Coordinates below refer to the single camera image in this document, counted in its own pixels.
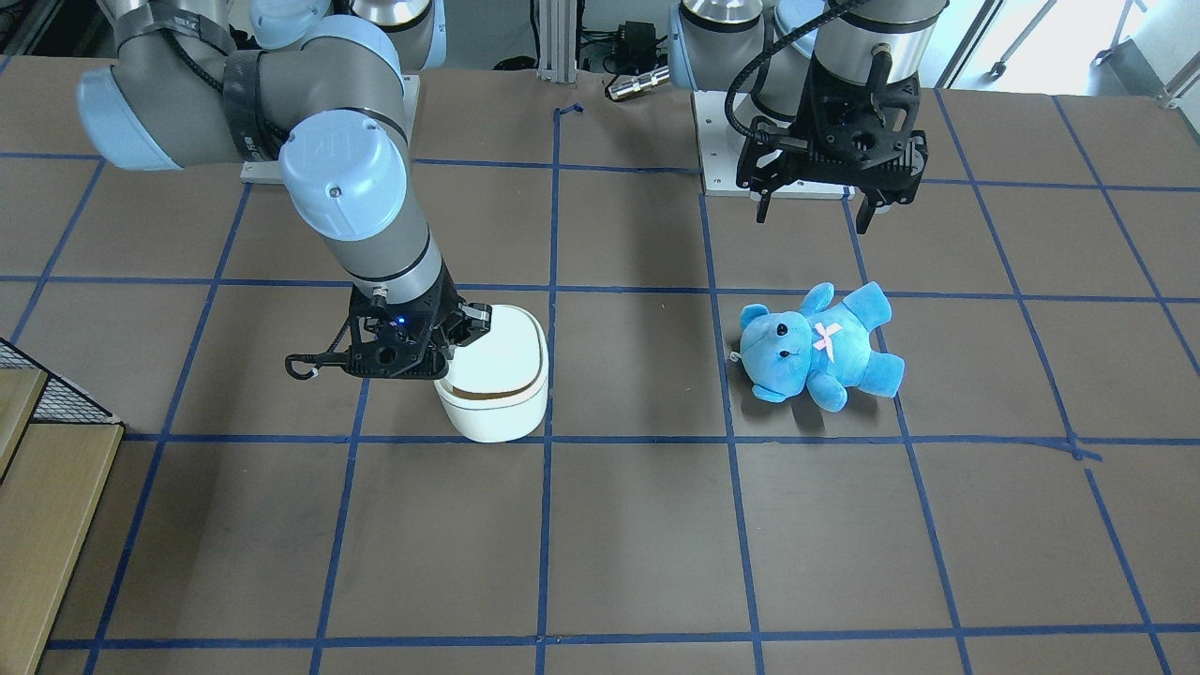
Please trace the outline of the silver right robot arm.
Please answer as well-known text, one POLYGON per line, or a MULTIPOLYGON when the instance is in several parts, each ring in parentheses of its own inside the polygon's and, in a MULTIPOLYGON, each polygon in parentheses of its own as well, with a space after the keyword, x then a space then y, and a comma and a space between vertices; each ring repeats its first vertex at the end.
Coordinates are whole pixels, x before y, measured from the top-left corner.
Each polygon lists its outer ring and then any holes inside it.
POLYGON ((224 1, 116 1, 116 62, 82 74, 82 126, 121 171, 277 162, 292 205, 354 291, 348 350, 286 365, 442 380, 490 330, 456 291, 412 189, 402 56, 444 56, 439 1, 253 1, 253 50, 224 1))

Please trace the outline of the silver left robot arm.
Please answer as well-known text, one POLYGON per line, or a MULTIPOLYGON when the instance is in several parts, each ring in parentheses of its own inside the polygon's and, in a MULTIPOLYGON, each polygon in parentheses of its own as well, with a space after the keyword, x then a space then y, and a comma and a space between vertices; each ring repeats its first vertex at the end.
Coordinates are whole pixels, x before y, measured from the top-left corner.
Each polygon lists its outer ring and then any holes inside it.
POLYGON ((916 129, 919 64, 943 1, 677 1, 673 84, 720 97, 736 135, 734 187, 767 217, 779 189, 857 189, 857 233, 914 201, 926 168, 916 129))

